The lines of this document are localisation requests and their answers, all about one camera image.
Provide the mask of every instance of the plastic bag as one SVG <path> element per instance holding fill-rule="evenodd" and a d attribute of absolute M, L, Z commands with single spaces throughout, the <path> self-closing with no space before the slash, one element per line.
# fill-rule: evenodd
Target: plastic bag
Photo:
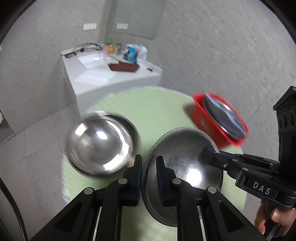
<path fill-rule="evenodd" d="M 132 64 L 143 63 L 147 60 L 148 50 L 144 46 L 127 44 L 123 58 Z"/>

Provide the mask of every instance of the light switch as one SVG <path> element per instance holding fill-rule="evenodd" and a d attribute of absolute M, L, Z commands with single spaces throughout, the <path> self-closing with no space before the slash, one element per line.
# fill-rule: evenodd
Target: light switch
<path fill-rule="evenodd" d="M 83 30 L 89 30 L 90 29 L 90 23 L 83 24 Z"/>
<path fill-rule="evenodd" d="M 116 24 L 116 29 L 122 29 L 122 23 L 117 23 Z"/>
<path fill-rule="evenodd" d="M 96 29 L 96 23 L 85 23 L 83 24 L 83 30 Z"/>
<path fill-rule="evenodd" d="M 125 30 L 128 29 L 128 24 L 127 23 L 123 23 L 121 29 L 125 29 Z"/>
<path fill-rule="evenodd" d="M 96 23 L 91 23 L 90 24 L 90 29 L 96 29 Z"/>

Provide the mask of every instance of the blue package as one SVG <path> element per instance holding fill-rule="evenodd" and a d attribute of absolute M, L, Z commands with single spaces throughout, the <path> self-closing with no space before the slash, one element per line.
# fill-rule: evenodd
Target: blue package
<path fill-rule="evenodd" d="M 123 54 L 123 59 L 127 60 L 128 62 L 132 63 L 132 64 L 136 64 L 137 63 L 137 50 L 133 47 L 130 46 L 126 46 L 127 49 L 125 51 L 125 53 Z"/>

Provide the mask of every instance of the red container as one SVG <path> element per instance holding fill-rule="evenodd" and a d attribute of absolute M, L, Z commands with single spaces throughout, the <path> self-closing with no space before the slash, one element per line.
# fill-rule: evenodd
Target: red container
<path fill-rule="evenodd" d="M 237 112 L 220 96 L 216 94 L 209 94 L 212 98 L 218 99 L 222 101 L 224 104 L 228 105 L 236 114 Z M 213 141 L 216 143 L 219 149 L 222 149 L 228 145 L 240 146 L 242 145 L 246 138 L 241 140 L 236 140 L 230 137 L 226 132 L 224 132 L 209 116 L 207 111 L 204 109 L 202 104 L 202 99 L 204 98 L 205 94 L 195 94 L 193 96 L 195 107 L 191 113 L 191 119 L 194 121 L 196 126 L 202 130 L 203 132 L 207 133 Z M 246 123 L 242 120 L 242 118 L 237 114 L 238 118 L 244 125 L 246 129 L 247 135 L 249 134 L 249 128 L 247 127 Z"/>

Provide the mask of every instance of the white sink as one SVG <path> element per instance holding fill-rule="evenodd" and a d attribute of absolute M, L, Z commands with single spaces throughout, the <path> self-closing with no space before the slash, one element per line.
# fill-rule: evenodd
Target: white sink
<path fill-rule="evenodd" d="M 102 52 L 80 56 L 78 59 L 87 69 L 97 69 L 118 63 L 116 59 Z"/>

